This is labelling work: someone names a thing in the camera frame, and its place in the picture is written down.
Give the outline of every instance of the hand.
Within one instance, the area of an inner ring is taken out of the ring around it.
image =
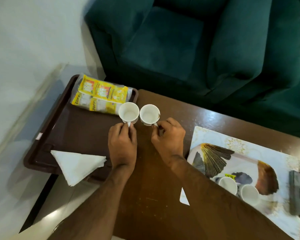
[[[112,169],[124,167],[131,176],[137,159],[137,131],[133,124],[119,123],[112,126],[108,134],[108,147]]]
[[[159,121],[157,124],[164,129],[164,132],[162,136],[159,136],[159,128],[152,125],[151,142],[166,165],[172,167],[172,163],[176,158],[173,156],[183,158],[183,139],[186,131],[173,118],[168,118],[167,121]]]

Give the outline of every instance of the gray object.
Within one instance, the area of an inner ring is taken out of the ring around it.
[[[300,216],[300,173],[297,171],[290,171],[290,213],[292,215]]]

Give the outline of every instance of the forearm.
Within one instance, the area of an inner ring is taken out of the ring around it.
[[[274,231],[278,237],[287,238],[268,218],[212,182],[185,159],[176,158],[171,169],[181,181],[207,239],[271,239]]]
[[[53,232],[49,240],[108,240],[112,237],[120,197],[129,178],[124,167],[107,180]]]

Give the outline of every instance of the inverted cup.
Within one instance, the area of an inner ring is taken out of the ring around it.
[[[260,193],[250,184],[238,184],[238,197],[251,206],[259,203]]]
[[[153,104],[144,105],[140,109],[140,120],[146,126],[157,125],[157,121],[160,119],[160,110]]]
[[[238,192],[237,183],[230,177],[217,177],[215,182],[233,195]]]
[[[138,121],[139,117],[139,107],[135,103],[126,102],[122,104],[119,108],[119,117],[124,123],[135,124]]]

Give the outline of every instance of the scratch on table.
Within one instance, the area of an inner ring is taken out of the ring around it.
[[[148,198],[148,197],[146,197],[146,199],[148,199],[148,200],[154,200],[154,201],[157,201],[157,200],[155,200],[155,199],[151,199],[151,198]]]

